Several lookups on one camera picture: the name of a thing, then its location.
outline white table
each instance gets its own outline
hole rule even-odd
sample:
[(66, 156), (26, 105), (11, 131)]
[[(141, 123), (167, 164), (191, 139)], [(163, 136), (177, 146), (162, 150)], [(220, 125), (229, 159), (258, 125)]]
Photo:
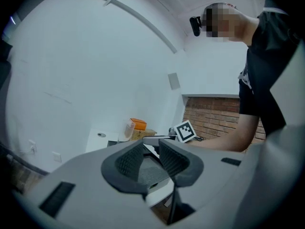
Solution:
[[(99, 137), (98, 133), (104, 133), (106, 137)], [(107, 132), (97, 129), (91, 129), (87, 141), (86, 153), (96, 151), (102, 148), (107, 148), (108, 141), (116, 142), (118, 140), (118, 133)], [(153, 146), (145, 145), (156, 157), (159, 155), (155, 152)], [(156, 187), (152, 188), (146, 197), (146, 203), (149, 207), (154, 206), (161, 200), (169, 196), (173, 192), (173, 181), (169, 178), (160, 182)]]

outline white wall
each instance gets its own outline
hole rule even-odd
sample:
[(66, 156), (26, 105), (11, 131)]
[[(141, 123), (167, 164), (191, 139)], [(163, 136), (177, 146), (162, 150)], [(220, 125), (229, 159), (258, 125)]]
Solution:
[(91, 128), (117, 131), (122, 119), (145, 120), (158, 132), (173, 92), (175, 55), (147, 26), (102, 0), (45, 0), (16, 29), (6, 102), (9, 146), (53, 171), (84, 152)]
[[(235, 4), (244, 14), (256, 17), (253, 0), (217, 0)], [(261, 0), (256, 5), (262, 11)], [(199, 16), (208, 4), (197, 8), (186, 18)], [(182, 94), (186, 96), (232, 96), (238, 97), (237, 77), (245, 67), (247, 46), (242, 42), (223, 42), (207, 38), (205, 32), (199, 37), (189, 35), (185, 41), (187, 64), (179, 72)]]

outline man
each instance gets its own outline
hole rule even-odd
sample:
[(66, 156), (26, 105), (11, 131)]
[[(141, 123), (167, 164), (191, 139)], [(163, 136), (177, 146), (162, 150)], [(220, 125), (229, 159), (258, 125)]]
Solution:
[(266, 135), (285, 125), (270, 88), (287, 66), (299, 43), (289, 15), (277, 0), (265, 0), (258, 18), (236, 6), (214, 3), (205, 8), (201, 28), (207, 36), (223, 37), (248, 46), (239, 79), (240, 117), (237, 128), (222, 137), (188, 144), (228, 151), (244, 151), (251, 144), (259, 118)]

